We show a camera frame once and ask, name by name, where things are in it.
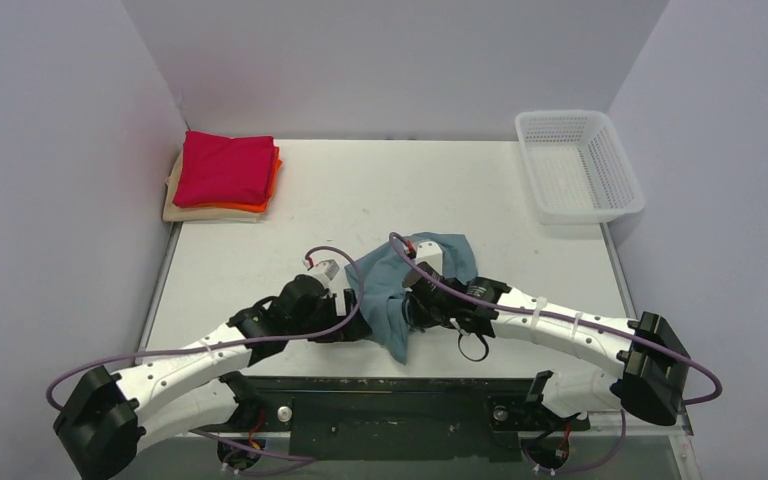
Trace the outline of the blue-grey t shirt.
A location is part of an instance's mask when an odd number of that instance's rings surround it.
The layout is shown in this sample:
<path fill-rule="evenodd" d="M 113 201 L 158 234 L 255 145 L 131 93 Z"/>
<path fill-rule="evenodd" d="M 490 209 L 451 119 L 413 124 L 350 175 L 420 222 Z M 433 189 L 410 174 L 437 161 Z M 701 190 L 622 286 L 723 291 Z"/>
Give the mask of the blue-grey t shirt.
<path fill-rule="evenodd" d="M 443 252 L 442 274 L 446 278 L 467 282 L 478 275 L 474 252 L 463 234 L 419 232 L 405 239 L 437 243 Z M 355 264 L 344 271 L 350 288 L 362 293 L 360 314 L 371 329 L 370 339 L 384 347 L 395 361 L 406 364 L 411 327 L 402 307 L 406 296 L 402 281 L 410 267 L 388 243 Z"/>

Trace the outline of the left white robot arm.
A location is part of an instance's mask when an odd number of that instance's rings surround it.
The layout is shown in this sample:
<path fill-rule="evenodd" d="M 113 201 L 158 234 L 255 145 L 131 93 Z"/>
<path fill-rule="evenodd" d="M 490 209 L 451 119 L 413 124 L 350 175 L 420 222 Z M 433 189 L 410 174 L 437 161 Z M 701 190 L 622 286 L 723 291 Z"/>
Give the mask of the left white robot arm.
<path fill-rule="evenodd" d="M 83 479 L 110 479 L 147 447 L 201 426 L 252 426 L 258 402 L 241 370 L 276 355 L 291 340 L 331 336 L 360 312 L 364 287 L 345 290 L 349 313 L 336 313 L 327 276 L 299 274 L 180 350 L 144 353 L 115 372 L 98 360 L 60 406 L 53 429 Z"/>

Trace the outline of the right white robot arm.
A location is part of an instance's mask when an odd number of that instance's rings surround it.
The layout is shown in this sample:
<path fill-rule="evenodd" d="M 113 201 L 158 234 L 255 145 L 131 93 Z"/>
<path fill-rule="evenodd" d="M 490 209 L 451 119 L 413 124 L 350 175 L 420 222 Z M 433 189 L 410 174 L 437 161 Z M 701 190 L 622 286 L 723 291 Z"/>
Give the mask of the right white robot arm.
<path fill-rule="evenodd" d="M 459 336 L 519 340 L 593 365 L 591 372 L 546 370 L 533 380 L 525 413 L 537 428 L 591 411 L 624 410 L 672 426 L 682 410 L 688 352 L 668 320 L 589 315 L 533 297 L 484 277 L 443 278 L 422 262 L 404 277 L 407 316 L 418 328 L 442 327 Z"/>

